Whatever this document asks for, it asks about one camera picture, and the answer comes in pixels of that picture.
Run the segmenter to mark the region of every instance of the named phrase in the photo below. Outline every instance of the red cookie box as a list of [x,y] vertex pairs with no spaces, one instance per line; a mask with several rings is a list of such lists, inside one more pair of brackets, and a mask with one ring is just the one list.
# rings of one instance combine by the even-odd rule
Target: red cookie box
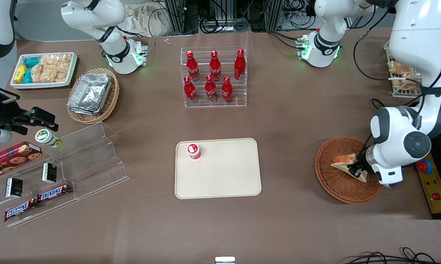
[[41,157],[41,148],[29,142],[20,142],[0,152],[0,175]]

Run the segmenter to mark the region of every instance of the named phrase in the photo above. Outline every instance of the table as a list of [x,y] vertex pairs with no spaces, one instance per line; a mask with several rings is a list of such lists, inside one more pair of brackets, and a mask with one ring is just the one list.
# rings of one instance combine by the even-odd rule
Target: table
[[[293,32],[299,36],[304,32]],[[0,220],[0,263],[341,263],[368,251],[400,256],[407,246],[441,262],[441,221],[430,219],[415,169],[375,201],[345,205],[316,179],[313,159],[328,138],[365,139],[375,109],[370,99],[398,105],[388,82],[369,80],[354,66],[349,30],[327,68],[300,62],[292,48],[266,33],[158,38],[147,66],[117,75],[118,105],[106,120],[118,136],[116,153],[130,180],[53,214],[8,229]],[[387,76],[390,29],[374,29],[358,46],[362,69]],[[248,45],[249,102],[230,109],[185,109],[180,48]],[[78,74],[108,67],[96,41],[19,41],[19,54],[73,51]],[[85,127],[65,104],[69,90],[23,91],[23,108],[56,115],[59,135]],[[38,128],[12,142],[33,142]],[[175,146],[183,140],[252,137],[258,142],[262,192],[256,197],[180,200],[174,194]]]

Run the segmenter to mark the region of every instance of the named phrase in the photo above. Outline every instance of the cloth bag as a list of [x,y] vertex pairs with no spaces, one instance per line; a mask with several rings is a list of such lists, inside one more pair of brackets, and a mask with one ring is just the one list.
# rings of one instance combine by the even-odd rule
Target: cloth bag
[[154,2],[126,4],[124,6],[127,17],[125,30],[133,33],[141,33],[147,37],[160,37],[172,32],[173,28],[169,21],[169,14],[167,10],[162,9],[162,7],[165,7],[163,3],[159,5]]

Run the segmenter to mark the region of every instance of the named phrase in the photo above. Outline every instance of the coca-cola bottle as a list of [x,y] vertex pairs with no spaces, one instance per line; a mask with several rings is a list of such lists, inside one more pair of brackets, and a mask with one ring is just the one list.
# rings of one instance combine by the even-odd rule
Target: coca-cola bottle
[[185,95],[188,103],[194,104],[197,103],[197,95],[195,91],[194,84],[191,83],[190,77],[184,77],[183,81],[185,82]]
[[188,74],[190,75],[192,82],[198,82],[200,79],[199,67],[197,65],[197,61],[194,58],[193,52],[191,50],[188,50],[186,52],[186,57],[188,58],[188,61],[186,62]]
[[230,78],[224,77],[224,84],[222,85],[222,100],[225,104],[230,104],[233,100],[232,85],[230,84]]
[[204,88],[206,89],[207,100],[211,103],[215,103],[217,101],[216,84],[212,81],[212,75],[208,74],[206,76],[206,85]]
[[247,66],[247,62],[245,61],[244,55],[245,50],[237,50],[237,58],[234,62],[234,78],[238,81],[245,80],[245,67]]
[[221,62],[217,57],[217,51],[211,52],[211,62],[209,62],[209,67],[211,68],[211,75],[214,82],[219,82],[221,80]]

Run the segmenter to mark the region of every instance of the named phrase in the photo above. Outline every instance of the round wicker basket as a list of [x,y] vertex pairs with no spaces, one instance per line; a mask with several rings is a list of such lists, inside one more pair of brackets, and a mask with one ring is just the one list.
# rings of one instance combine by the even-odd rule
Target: round wicker basket
[[[120,85],[118,84],[118,80],[116,79],[116,76],[110,70],[98,68],[98,69],[89,70],[86,73],[96,73],[96,74],[105,73],[106,75],[110,76],[113,79],[113,82],[110,87],[110,92],[108,93],[105,106],[103,107],[103,112],[100,115],[77,114],[68,109],[69,115],[73,120],[91,125],[105,120],[110,116],[111,112],[113,112],[114,107],[116,106],[116,102],[118,100],[118,96],[120,95]],[[76,80],[76,82],[72,86],[69,98],[72,96],[72,93],[74,92],[75,87],[77,83],[80,81],[80,78],[82,78],[82,76],[83,74]]]
[[370,202],[383,190],[383,185],[373,174],[368,174],[364,183],[330,166],[334,157],[357,155],[363,145],[364,142],[355,137],[334,137],[323,143],[315,156],[315,172],[320,184],[331,196],[347,204]]

